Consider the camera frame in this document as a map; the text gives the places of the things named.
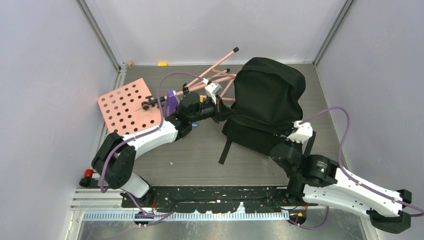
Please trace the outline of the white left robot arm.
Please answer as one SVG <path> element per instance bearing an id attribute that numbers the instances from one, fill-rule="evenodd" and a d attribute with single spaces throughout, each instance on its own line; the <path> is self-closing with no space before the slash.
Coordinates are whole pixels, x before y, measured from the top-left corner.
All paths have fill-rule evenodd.
<path id="1" fill-rule="evenodd" d="M 161 145 L 185 137 L 195 122 L 212 119 L 220 123 L 235 114 L 235 110 L 225 105 L 218 95 L 201 100 L 198 93 L 188 92 L 183 95 L 175 111 L 159 124 L 124 136 L 110 133 L 91 163 L 100 175 L 100 191 L 105 193 L 108 189 L 121 189 L 134 196 L 141 207 L 148 207 L 154 199 L 151 185 L 133 172 L 135 160 Z"/>

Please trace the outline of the black student backpack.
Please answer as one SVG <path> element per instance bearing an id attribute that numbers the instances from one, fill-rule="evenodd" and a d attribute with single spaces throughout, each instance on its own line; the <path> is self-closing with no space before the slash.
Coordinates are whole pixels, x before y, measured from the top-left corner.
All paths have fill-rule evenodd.
<path id="1" fill-rule="evenodd" d="M 294 122 L 303 119 L 299 100 L 305 90 L 305 76 L 289 65 L 265 57 L 244 64 L 234 80 L 235 115 L 222 129 L 226 143 L 219 164 L 232 144 L 269 156 L 291 134 Z"/>

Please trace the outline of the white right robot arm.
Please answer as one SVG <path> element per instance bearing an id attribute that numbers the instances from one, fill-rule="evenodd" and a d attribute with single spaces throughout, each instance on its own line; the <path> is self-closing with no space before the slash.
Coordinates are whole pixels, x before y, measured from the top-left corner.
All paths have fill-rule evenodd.
<path id="1" fill-rule="evenodd" d="M 373 184 L 323 155 L 304 156 L 285 143 L 270 151 L 289 183 L 285 198 L 291 205 L 318 204 L 369 218 L 373 227 L 400 234 L 411 227 L 412 217 L 403 211 L 401 201 L 411 203 L 406 189 L 389 190 Z"/>

